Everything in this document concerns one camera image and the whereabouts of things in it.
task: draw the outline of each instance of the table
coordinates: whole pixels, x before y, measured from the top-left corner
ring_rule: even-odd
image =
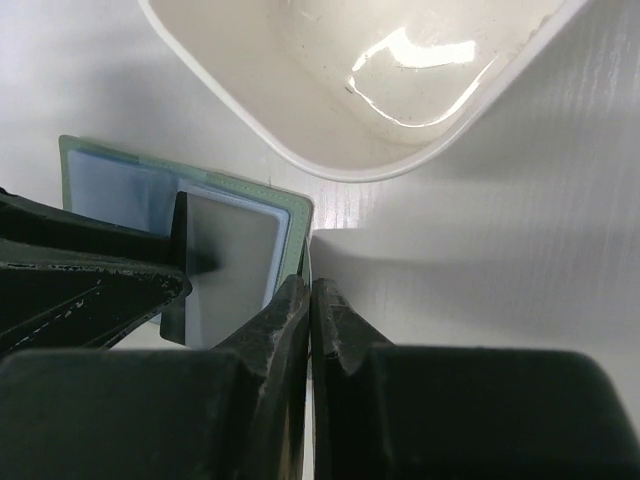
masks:
[[[135,0],[1,2],[0,185],[60,206],[67,133],[305,194],[315,275],[391,340],[585,352],[640,426],[639,45],[640,2],[596,0],[440,158],[339,184],[270,151]]]

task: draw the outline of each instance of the white plastic container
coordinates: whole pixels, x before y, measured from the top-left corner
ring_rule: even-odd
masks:
[[[346,182],[447,148],[589,0],[140,0],[282,157]]]

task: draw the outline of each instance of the bowl rim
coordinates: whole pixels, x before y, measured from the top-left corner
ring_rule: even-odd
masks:
[[[318,177],[347,183],[366,183],[387,180],[418,168],[434,159],[454,143],[469,127],[507,90],[527,66],[544,50],[577,14],[593,0],[564,0],[560,8],[540,26],[522,50],[509,62],[465,110],[465,112],[433,142],[407,157],[374,168],[343,170],[325,167],[291,151],[280,139],[258,121],[193,57],[180,41],[165,27],[151,2],[138,0],[145,17],[176,55],[198,78],[240,119],[249,126],[271,149],[297,168]]]

